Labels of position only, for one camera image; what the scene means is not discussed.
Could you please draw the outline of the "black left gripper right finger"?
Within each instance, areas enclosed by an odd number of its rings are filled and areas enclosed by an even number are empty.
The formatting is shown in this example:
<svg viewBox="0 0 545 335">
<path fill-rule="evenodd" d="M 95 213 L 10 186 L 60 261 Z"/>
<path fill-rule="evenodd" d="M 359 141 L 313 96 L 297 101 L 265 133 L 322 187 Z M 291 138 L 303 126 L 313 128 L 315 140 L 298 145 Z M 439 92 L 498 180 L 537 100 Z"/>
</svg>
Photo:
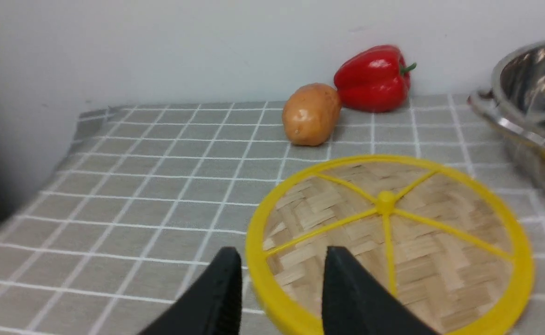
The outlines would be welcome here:
<svg viewBox="0 0 545 335">
<path fill-rule="evenodd" d="M 435 335 L 345 247 L 328 247 L 323 278 L 325 335 Z"/>
</svg>

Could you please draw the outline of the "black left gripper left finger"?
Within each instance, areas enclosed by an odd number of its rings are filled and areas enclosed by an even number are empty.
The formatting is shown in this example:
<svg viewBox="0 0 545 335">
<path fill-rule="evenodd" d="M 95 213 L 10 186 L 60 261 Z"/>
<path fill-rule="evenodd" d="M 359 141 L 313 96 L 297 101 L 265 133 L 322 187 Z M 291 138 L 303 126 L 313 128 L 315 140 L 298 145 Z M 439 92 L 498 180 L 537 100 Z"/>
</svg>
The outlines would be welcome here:
<svg viewBox="0 0 545 335">
<path fill-rule="evenodd" d="M 141 335 L 238 335 L 242 316 L 241 257 L 221 248 L 197 280 Z"/>
</svg>

